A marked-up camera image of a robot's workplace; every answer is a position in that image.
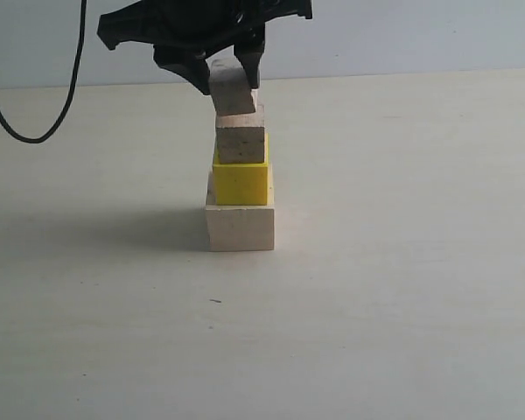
black cable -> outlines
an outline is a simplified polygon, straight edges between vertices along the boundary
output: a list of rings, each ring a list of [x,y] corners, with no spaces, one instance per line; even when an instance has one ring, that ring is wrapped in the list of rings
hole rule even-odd
[[[78,48],[76,49],[76,57],[73,62],[72,79],[70,80],[70,88],[68,89],[68,96],[64,108],[60,111],[60,115],[52,127],[41,137],[30,138],[18,134],[6,121],[2,111],[0,110],[0,124],[12,137],[16,138],[20,142],[29,144],[40,144],[51,137],[56,130],[59,129],[60,125],[67,116],[68,110],[72,105],[74,99],[74,92],[76,90],[76,83],[78,81],[78,72],[80,71],[81,52],[84,48],[84,35],[86,32],[86,9],[88,7],[88,0],[81,0],[80,7],[80,37],[78,39]]]

wooden block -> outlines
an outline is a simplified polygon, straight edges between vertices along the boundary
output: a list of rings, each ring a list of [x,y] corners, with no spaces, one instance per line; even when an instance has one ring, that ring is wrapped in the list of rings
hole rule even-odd
[[[213,185],[219,206],[266,206],[269,189],[269,142],[260,164],[223,164],[218,148],[213,154]]]
[[[253,114],[216,116],[216,146],[223,164],[264,162],[264,106]]]
[[[210,95],[219,116],[256,112],[258,89],[251,89],[245,70],[235,58],[213,61],[210,69]]]
[[[266,206],[218,206],[213,175],[208,179],[206,224],[214,252],[271,251],[275,247],[274,186],[269,171]]]

stacked blocks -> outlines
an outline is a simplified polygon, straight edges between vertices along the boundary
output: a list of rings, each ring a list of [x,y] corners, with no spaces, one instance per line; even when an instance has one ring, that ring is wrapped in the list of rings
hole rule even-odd
[[[235,59],[213,62],[216,142],[206,195],[212,251],[274,249],[274,189],[264,106]]]

white wall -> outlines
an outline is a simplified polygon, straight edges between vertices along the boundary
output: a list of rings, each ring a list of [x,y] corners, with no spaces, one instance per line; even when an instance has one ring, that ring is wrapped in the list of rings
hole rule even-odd
[[[263,78],[525,67],[525,0],[313,0],[313,21],[269,25]],[[78,0],[0,0],[0,87],[66,85]],[[80,84],[177,81],[149,45],[110,52],[99,15],[132,0],[89,2]]]

table surface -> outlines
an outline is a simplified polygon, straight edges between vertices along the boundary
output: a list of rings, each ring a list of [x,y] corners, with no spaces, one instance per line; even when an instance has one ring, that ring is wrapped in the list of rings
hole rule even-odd
[[[0,102],[38,135],[65,92]],[[0,129],[0,419],[525,420],[525,70],[261,97],[273,252],[207,252],[190,86]]]

